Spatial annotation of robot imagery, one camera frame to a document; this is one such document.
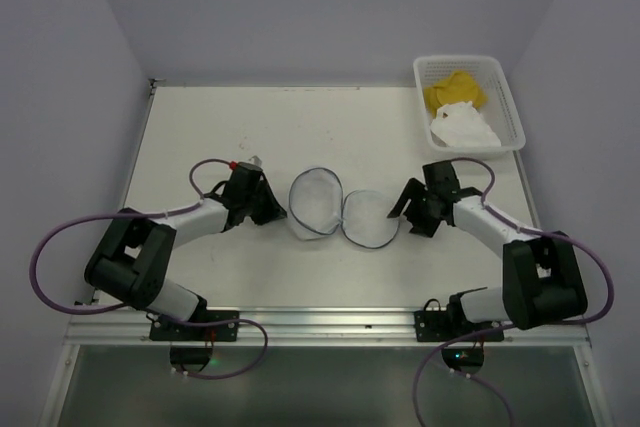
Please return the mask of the white mesh laundry bag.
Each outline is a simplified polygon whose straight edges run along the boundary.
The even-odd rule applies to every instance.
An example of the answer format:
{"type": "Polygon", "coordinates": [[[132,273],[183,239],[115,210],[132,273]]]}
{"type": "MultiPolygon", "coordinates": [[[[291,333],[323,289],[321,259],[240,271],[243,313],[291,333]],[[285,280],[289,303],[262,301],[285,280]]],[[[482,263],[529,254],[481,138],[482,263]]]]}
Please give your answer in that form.
{"type": "Polygon", "coordinates": [[[312,167],[291,183],[287,222],[302,241],[340,232],[358,247],[379,250],[389,245],[399,232],[399,220],[388,216],[393,206],[389,197],[375,190],[347,193],[334,171],[312,167]]]}

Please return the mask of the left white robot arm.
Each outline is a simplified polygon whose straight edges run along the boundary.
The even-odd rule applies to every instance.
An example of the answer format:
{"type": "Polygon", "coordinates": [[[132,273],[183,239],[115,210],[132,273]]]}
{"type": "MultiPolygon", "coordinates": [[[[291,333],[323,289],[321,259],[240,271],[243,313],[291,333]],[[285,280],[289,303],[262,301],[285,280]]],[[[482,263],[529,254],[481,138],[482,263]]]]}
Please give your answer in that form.
{"type": "Polygon", "coordinates": [[[169,280],[175,249],[202,237],[225,233],[246,218],[262,226],[287,217],[261,167],[230,162],[229,178],[196,204],[176,211],[142,214],[126,208],[116,214],[85,268],[85,281],[137,310],[196,323],[207,301],[169,280]]]}

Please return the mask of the yellow bra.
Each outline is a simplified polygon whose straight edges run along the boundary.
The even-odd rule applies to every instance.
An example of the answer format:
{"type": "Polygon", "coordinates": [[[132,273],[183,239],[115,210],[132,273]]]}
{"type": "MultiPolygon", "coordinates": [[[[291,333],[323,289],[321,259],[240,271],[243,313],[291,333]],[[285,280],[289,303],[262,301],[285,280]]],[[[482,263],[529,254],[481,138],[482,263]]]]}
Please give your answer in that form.
{"type": "Polygon", "coordinates": [[[479,109],[488,101],[486,93],[474,78],[468,72],[460,70],[425,87],[423,95],[426,109],[432,115],[436,115],[444,105],[471,102],[475,109],[479,109]]]}

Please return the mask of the white bra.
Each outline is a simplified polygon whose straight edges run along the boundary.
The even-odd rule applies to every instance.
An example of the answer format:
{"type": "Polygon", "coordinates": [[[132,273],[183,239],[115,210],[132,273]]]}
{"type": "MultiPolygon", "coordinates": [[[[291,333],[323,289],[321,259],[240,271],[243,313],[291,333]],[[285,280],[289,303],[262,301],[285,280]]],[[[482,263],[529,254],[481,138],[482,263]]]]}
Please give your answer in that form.
{"type": "Polygon", "coordinates": [[[430,130],[448,147],[493,148],[502,143],[471,102],[444,105],[430,124],[430,130]]]}

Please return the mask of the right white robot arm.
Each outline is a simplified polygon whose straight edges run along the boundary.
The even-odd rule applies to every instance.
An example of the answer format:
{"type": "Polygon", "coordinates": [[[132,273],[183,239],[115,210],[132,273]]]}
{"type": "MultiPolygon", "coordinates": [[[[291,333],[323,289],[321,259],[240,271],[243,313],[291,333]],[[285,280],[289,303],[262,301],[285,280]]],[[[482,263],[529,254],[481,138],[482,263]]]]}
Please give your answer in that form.
{"type": "Polygon", "coordinates": [[[574,246],[560,232],[540,233],[493,207],[487,194],[462,187],[453,162],[422,167],[388,213],[405,217],[410,232],[432,238],[445,223],[474,237],[501,265],[499,287],[453,294],[445,312],[453,328],[509,322],[520,330],[586,313],[588,300],[574,246]]]}

